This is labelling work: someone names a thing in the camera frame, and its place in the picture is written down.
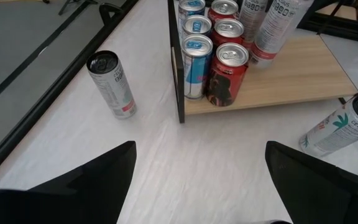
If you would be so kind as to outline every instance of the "energy drink can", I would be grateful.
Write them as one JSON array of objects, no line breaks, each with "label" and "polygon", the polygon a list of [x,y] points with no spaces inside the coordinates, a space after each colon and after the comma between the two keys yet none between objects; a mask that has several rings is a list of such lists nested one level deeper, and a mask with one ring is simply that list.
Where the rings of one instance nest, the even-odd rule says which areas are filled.
[{"label": "energy drink can", "polygon": [[235,19],[221,19],[217,21],[211,34],[214,50],[225,43],[241,44],[241,34],[243,31],[244,26]]},{"label": "energy drink can", "polygon": [[220,19],[235,19],[239,6],[233,0],[215,0],[208,11],[212,26]]},{"label": "energy drink can", "polygon": [[178,8],[179,17],[179,37],[183,32],[183,23],[188,16],[205,15],[205,1],[204,0],[180,0]]},{"label": "energy drink can", "polygon": [[269,0],[244,0],[240,12],[240,22],[244,26],[242,45],[248,50],[254,42],[256,32],[266,16]]},{"label": "energy drink can", "polygon": [[191,34],[203,34],[208,37],[211,34],[212,23],[205,16],[193,15],[185,19],[182,28],[182,40]]},{"label": "energy drink can", "polygon": [[222,44],[213,58],[206,97],[213,105],[233,104],[248,68],[248,51],[240,44]]},{"label": "energy drink can", "polygon": [[189,35],[182,42],[185,97],[189,100],[200,100],[204,96],[212,48],[211,39],[200,34]]},{"label": "energy drink can", "polygon": [[136,112],[134,97],[121,62],[114,52],[96,52],[88,59],[86,67],[116,118],[128,118]]},{"label": "energy drink can", "polygon": [[322,157],[358,141],[358,96],[300,138],[303,152]]}]

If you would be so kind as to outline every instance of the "wooden shelf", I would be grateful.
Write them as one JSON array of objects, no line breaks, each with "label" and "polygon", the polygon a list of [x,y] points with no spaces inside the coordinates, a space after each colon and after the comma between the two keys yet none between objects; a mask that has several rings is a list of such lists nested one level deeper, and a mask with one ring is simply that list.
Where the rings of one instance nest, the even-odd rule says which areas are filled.
[{"label": "wooden shelf", "polygon": [[206,98],[185,100],[185,114],[325,100],[356,93],[320,36],[294,37],[286,42],[271,67],[248,68],[232,105],[214,106]]}]

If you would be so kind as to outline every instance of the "standing can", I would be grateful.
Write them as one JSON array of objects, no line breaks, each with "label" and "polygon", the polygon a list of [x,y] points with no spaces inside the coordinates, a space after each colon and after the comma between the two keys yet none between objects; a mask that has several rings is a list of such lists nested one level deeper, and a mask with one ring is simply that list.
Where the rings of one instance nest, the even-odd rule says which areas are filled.
[{"label": "standing can", "polygon": [[244,26],[242,45],[248,50],[254,42],[256,33],[266,16],[269,0],[244,0],[239,20]]},{"label": "standing can", "polygon": [[235,19],[239,6],[233,0],[215,0],[208,11],[212,26],[220,19]]},{"label": "standing can", "polygon": [[128,118],[136,112],[134,97],[121,62],[114,52],[96,52],[88,59],[86,67],[116,118]]},{"label": "standing can", "polygon": [[322,157],[358,141],[358,96],[300,138],[304,153]]},{"label": "standing can", "polygon": [[216,106],[233,104],[248,68],[248,51],[240,44],[222,44],[213,58],[206,90],[209,102]]},{"label": "standing can", "polygon": [[250,50],[250,63],[267,68],[314,0],[274,0]]},{"label": "standing can", "polygon": [[212,23],[205,16],[193,15],[185,19],[182,28],[182,40],[191,34],[202,34],[209,37],[211,35]]},{"label": "standing can", "polygon": [[185,97],[189,100],[200,100],[204,96],[212,48],[211,39],[204,35],[189,35],[182,42]]},{"label": "standing can", "polygon": [[205,0],[180,0],[178,11],[179,37],[181,37],[183,23],[188,16],[205,15]]},{"label": "standing can", "polygon": [[235,19],[221,19],[215,23],[211,34],[214,49],[225,43],[241,44],[241,34],[244,26]]}]

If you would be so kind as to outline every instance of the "blue and silver can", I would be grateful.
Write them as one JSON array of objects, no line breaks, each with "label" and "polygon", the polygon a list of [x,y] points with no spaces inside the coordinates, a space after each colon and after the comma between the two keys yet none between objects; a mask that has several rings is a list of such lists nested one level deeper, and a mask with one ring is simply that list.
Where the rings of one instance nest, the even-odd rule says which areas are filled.
[{"label": "blue and silver can", "polygon": [[191,15],[205,15],[205,1],[204,0],[180,0],[178,8],[179,18],[179,37],[183,32],[183,22],[188,16]]},{"label": "blue and silver can", "polygon": [[182,40],[191,34],[203,34],[209,37],[212,31],[212,22],[205,16],[192,15],[185,19],[182,29]]},{"label": "blue and silver can", "polygon": [[211,39],[201,34],[189,35],[182,41],[185,97],[189,100],[200,100],[204,96],[212,49]]}]

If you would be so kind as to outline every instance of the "celsius can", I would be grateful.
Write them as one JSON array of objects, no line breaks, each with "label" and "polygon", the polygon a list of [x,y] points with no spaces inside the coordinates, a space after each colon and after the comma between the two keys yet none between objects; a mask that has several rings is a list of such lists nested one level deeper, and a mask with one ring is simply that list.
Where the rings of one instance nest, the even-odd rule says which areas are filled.
[{"label": "celsius can", "polygon": [[296,29],[313,0],[274,0],[250,50],[250,63],[266,68]]},{"label": "celsius can", "polygon": [[209,36],[211,34],[212,23],[205,17],[200,15],[189,16],[183,22],[182,40],[191,34],[203,34]]},{"label": "celsius can", "polygon": [[205,15],[204,0],[180,0],[179,2],[179,37],[181,37],[182,27],[185,19],[191,15]]},{"label": "celsius can", "polygon": [[212,47],[212,41],[200,34],[189,35],[182,42],[185,97],[189,100],[199,100],[204,96]]},{"label": "celsius can", "polygon": [[212,26],[220,19],[235,19],[239,6],[233,0],[215,0],[212,2],[208,11],[208,19],[211,20]]},{"label": "celsius can", "polygon": [[254,42],[256,32],[266,16],[266,6],[269,0],[244,0],[241,12],[240,22],[244,26],[242,45],[250,49]]},{"label": "celsius can", "polygon": [[209,102],[216,106],[233,104],[248,68],[248,51],[240,44],[222,44],[213,58],[206,90]]},{"label": "celsius can", "polygon": [[89,74],[116,118],[136,112],[135,100],[118,56],[108,50],[93,54],[86,62]]},{"label": "celsius can", "polygon": [[241,44],[241,34],[243,31],[244,27],[235,19],[221,19],[217,21],[211,34],[214,49],[225,43]]},{"label": "celsius can", "polygon": [[358,96],[300,138],[303,152],[321,157],[358,141]]}]

